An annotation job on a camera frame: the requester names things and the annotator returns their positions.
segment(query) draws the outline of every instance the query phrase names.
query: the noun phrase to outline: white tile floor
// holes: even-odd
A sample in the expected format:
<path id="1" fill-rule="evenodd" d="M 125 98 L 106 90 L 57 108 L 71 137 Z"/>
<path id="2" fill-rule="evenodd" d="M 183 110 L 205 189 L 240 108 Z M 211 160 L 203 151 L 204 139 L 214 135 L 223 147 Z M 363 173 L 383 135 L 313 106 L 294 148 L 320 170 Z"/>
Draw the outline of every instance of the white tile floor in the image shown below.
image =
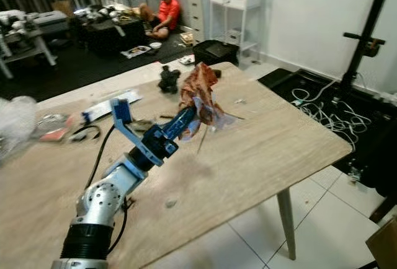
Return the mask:
<path id="1" fill-rule="evenodd" d="M 187 72 L 177 61 L 171 69 Z M 277 67 L 252 65 L 245 72 L 258 79 Z M 99 98 L 114 90 L 126 89 L 159 79 L 160 63 L 108 78 L 39 103 L 49 108 L 78 99 Z M 189 269 L 348 269 L 373 260 L 365 245 L 379 225 L 368 217 L 383 198 L 330 166 L 291 188 L 297 259 L 289 260 L 277 200 L 273 197 L 237 218 L 205 234 L 183 248 L 153 263 L 150 268 Z M 380 223 L 383 224 L 394 208 Z"/>

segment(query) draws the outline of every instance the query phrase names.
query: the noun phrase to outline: black cable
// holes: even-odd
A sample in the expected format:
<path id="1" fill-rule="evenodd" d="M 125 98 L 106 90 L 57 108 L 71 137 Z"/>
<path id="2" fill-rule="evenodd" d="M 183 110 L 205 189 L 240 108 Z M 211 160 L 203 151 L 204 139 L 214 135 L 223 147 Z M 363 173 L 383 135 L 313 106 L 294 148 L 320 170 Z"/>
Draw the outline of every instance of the black cable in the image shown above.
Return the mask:
<path id="1" fill-rule="evenodd" d="M 112 127 L 106 133 L 106 136 L 105 136 L 105 138 L 104 138 L 104 140 L 102 142 L 102 145 L 100 146 L 100 149 L 99 149 L 99 152 L 98 152 L 98 156 L 97 156 L 97 159 L 96 159 L 95 164 L 94 164 L 94 168 L 92 168 L 91 174 L 90 174 L 90 176 L 88 178 L 87 184 L 84 187 L 84 189 L 87 189 L 91 185 L 92 181 L 94 180 L 95 173 L 97 172 L 97 169 L 98 169 L 100 157 L 102 156 L 102 153 L 104 152 L 106 141 L 108 140 L 108 138 L 109 138 L 110 134 L 113 132 L 113 130 L 114 130 L 114 125 L 112 125 Z"/>
<path id="2" fill-rule="evenodd" d="M 122 224 L 122 228 L 120 229 L 120 232 L 118 233 L 118 236 L 115 240 L 115 242 L 112 244 L 112 246 L 110 247 L 110 249 L 107 251 L 107 254 L 111 253 L 112 250 L 116 247 L 116 245 L 118 244 L 118 242 L 120 241 L 120 239 L 123 236 L 123 232 L 125 229 L 125 226 L 127 225 L 127 212 L 128 212 L 128 207 L 127 207 L 127 199 L 124 198 L 124 203 L 122 206 L 122 209 L 124 211 L 124 218 L 123 218 L 123 224 Z"/>

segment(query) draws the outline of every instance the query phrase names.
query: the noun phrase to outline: black floor mat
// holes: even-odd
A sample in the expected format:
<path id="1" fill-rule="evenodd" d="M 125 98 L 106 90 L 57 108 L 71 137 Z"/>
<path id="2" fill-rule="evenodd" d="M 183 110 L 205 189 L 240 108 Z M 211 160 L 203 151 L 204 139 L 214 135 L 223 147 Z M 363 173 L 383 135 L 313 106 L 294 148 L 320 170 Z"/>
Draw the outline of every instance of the black floor mat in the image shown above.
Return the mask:
<path id="1" fill-rule="evenodd" d="M 120 53 L 99 56 L 73 45 L 57 53 L 55 69 L 45 60 L 40 60 L 41 63 L 33 58 L 16 61 L 8 64 L 14 79 L 7 80 L 0 72 L 0 97 L 29 95 L 42 101 L 155 61 L 169 63 L 193 53 L 192 47 L 179 46 L 179 43 L 179 32 L 174 32 L 155 55 L 143 54 L 130 60 Z"/>

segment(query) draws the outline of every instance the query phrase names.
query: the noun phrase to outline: table top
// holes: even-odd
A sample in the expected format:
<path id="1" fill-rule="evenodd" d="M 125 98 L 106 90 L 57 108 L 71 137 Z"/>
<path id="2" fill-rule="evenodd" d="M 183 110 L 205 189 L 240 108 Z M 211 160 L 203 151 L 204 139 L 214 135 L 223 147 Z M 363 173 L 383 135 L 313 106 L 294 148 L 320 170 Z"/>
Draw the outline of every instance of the table top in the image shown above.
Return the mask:
<path id="1" fill-rule="evenodd" d="M 149 172 L 132 193 L 136 203 L 109 256 L 111 268 L 144 267 L 351 151 L 343 139 L 249 81 L 237 67 L 222 63 L 213 68 L 222 70 L 213 86 L 218 103 L 245 120 L 215 133 L 209 130 L 197 152 L 202 127 L 189 142 L 178 141 L 179 150 Z M 137 87 L 144 99 L 132 104 L 136 119 L 177 112 L 178 95 L 163 95 L 157 83 Z M 246 104 L 236 104 L 238 99 Z M 75 102 L 53 111 L 77 112 L 86 106 Z M 104 130 L 111 124 L 111 117 L 99 123 Z M 93 140 L 38 143 L 0 169 L 0 259 L 5 267 L 46 268 L 58 258 L 99 146 Z M 115 132 L 99 173 L 131 147 Z M 168 208 L 169 202 L 175 205 Z M 114 239 L 121 221 L 120 215 Z"/>

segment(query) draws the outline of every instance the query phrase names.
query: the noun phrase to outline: plastic bag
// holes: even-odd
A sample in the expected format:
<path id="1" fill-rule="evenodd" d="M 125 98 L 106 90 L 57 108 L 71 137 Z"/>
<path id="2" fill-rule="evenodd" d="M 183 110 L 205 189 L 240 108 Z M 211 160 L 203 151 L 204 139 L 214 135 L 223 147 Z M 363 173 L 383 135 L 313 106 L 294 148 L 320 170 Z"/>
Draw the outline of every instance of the plastic bag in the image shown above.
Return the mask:
<path id="1" fill-rule="evenodd" d="M 0 161 L 29 139 L 35 114 L 36 101 L 31 97 L 0 99 Z"/>

